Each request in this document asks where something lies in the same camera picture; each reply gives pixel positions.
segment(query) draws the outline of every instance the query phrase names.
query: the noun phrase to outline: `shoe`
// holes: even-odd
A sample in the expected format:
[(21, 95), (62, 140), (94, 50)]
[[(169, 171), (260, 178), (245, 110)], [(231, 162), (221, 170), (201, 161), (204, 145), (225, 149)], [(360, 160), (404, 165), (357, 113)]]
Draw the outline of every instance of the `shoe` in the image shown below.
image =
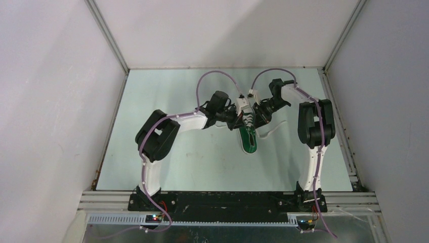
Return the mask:
[(239, 128), (241, 148), (244, 153), (252, 154), (256, 152), (256, 131), (254, 128), (255, 114), (251, 107), (243, 110), (244, 127)]

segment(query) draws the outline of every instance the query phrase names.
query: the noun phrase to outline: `light blue table surface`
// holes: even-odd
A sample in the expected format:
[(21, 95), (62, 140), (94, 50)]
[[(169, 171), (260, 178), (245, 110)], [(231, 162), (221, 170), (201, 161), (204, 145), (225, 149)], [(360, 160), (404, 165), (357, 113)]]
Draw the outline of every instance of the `light blue table surface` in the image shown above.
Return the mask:
[[(141, 178), (141, 159), (134, 138), (150, 114), (161, 109), (167, 114), (192, 111), (196, 107), (198, 79), (212, 69), (131, 70), (103, 161), (97, 190), (132, 190)], [(244, 94), (263, 69), (221, 69), (232, 75)], [(312, 96), (325, 98), (317, 69), (290, 69), (301, 88)], [(268, 84), (274, 78), (292, 79), (281, 71), (263, 74), (256, 82), (262, 98), (270, 98)], [(200, 85), (201, 104), (216, 90), (234, 100), (238, 92), (224, 75), (208, 75)], [(258, 140), (253, 155), (241, 150), (238, 131), (210, 127), (177, 136), (161, 172), (162, 190), (195, 191), (293, 191), (299, 178), (302, 152), (306, 145), (297, 136), (297, 109), (284, 107), (264, 134), (287, 120), (265, 140)], [(331, 140), (322, 167), (322, 190), (352, 191), (346, 164), (337, 137)]]

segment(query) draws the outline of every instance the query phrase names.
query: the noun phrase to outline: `purple cable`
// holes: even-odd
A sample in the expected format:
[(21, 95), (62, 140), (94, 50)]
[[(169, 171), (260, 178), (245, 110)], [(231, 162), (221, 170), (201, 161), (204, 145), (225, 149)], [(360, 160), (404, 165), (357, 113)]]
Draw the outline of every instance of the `purple cable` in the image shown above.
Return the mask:
[(200, 79), (198, 80), (198, 83), (197, 83), (197, 91), (196, 91), (196, 93), (197, 93), (197, 109), (196, 109), (196, 112), (198, 112), (198, 111), (200, 110), (200, 98), (199, 98), (199, 96), (198, 96), (198, 89), (199, 89), (199, 87), (200, 87), (200, 83), (201, 83), (202, 79), (203, 79), (205, 76), (207, 76), (207, 75), (209, 75), (209, 74), (211, 74), (211, 73), (214, 73), (214, 72), (221, 73), (221, 74), (223, 74), (223, 75), (226, 75), (228, 78), (230, 78), (230, 79), (232, 80), (232, 82), (235, 84), (235, 87), (237, 88), (237, 90), (238, 90), (238, 92), (240, 93), (240, 95), (242, 95), (242, 94), (243, 94), (243, 92), (241, 92), (241, 90), (240, 90), (240, 88), (238, 87), (238, 84), (237, 84), (237, 82), (234, 80), (234, 78), (232, 78), (232, 77), (231, 77), (229, 74), (227, 74), (226, 72), (219, 71), (219, 70), (213, 70), (213, 71), (206, 72), (205, 74), (203, 74), (203, 75), (200, 77)]
[(255, 77), (255, 79), (253, 80), (253, 83), (252, 83), (252, 87), (250, 87), (250, 89), (252, 89), (252, 90), (253, 90), (253, 87), (254, 87), (254, 84), (256, 83), (256, 80), (259, 78), (259, 76), (261, 76), (261, 74), (266, 73), (266, 72), (268, 72), (268, 71), (273, 71), (273, 70), (284, 71), (284, 72), (287, 72), (287, 73), (289, 73), (290, 75), (292, 75), (294, 86), (296, 86), (296, 77), (295, 77), (295, 75), (294, 75), (291, 71), (286, 70), (286, 69), (283, 69), (283, 68), (269, 68), (269, 69), (267, 69), (267, 70), (264, 70), (264, 71), (260, 72), (260, 73)]
[(326, 224), (326, 222), (325, 222), (325, 219), (324, 219), (324, 218), (323, 218), (323, 216), (322, 216), (322, 212), (320, 211), (319, 204), (318, 204), (318, 203), (316, 203), (316, 200), (317, 200), (317, 194), (316, 194), (316, 180), (317, 180), (317, 175), (319, 174), (319, 170), (320, 170), (320, 160), (321, 160), (321, 155), (320, 155), (320, 154), (321, 154), (321, 152), (322, 152), (322, 148), (325, 146), (325, 132), (324, 132), (324, 130), (323, 130), (322, 111), (321, 111), (321, 108), (320, 108), (319, 102), (318, 102), (314, 97), (310, 96), (310, 95), (309, 95), (309, 94), (307, 94), (304, 90), (302, 90), (300, 87), (298, 87), (298, 85), (297, 85), (297, 83), (296, 83), (296, 76), (295, 76), (292, 72), (290, 72), (289, 70), (286, 70), (286, 69), (283, 69), (283, 68), (270, 68), (270, 69), (267, 69), (267, 70), (264, 70), (264, 71), (260, 72), (260, 73), (256, 76), (256, 78), (254, 79), (251, 89), (253, 89), (253, 86), (254, 86), (254, 84), (255, 84), (255, 82), (256, 82), (256, 80), (257, 80), (257, 78), (258, 78), (261, 74), (263, 74), (263, 73), (265, 73), (265, 72), (268, 72), (268, 71), (272, 71), (272, 70), (284, 71), (284, 72), (287, 72), (287, 73), (289, 73), (290, 75), (292, 75), (292, 77), (293, 77), (293, 87), (294, 87), (298, 92), (300, 92), (302, 95), (304, 95), (305, 97), (307, 97), (308, 99), (310, 99), (311, 101), (313, 101), (313, 102), (316, 104), (317, 115), (318, 115), (318, 117), (319, 117), (320, 131), (321, 131), (321, 135), (322, 135), (322, 145), (320, 145), (319, 150), (318, 150), (318, 153), (317, 153), (316, 173), (315, 173), (315, 175), (314, 175), (314, 180), (313, 180), (313, 196), (314, 196), (314, 199), (315, 199), (315, 203), (314, 203), (314, 204), (316, 205), (317, 212), (318, 212), (318, 213), (319, 213), (319, 215), (320, 215), (320, 219), (322, 220), (323, 225), (324, 225), (324, 226), (325, 226), (325, 228), (326, 228), (326, 231), (327, 231), (330, 235), (332, 235), (332, 237), (334, 237), (335, 239), (338, 239), (338, 236), (336, 236), (334, 233), (332, 233), (332, 232), (331, 232), (331, 230), (329, 229), (328, 225), (327, 225), (327, 224)]

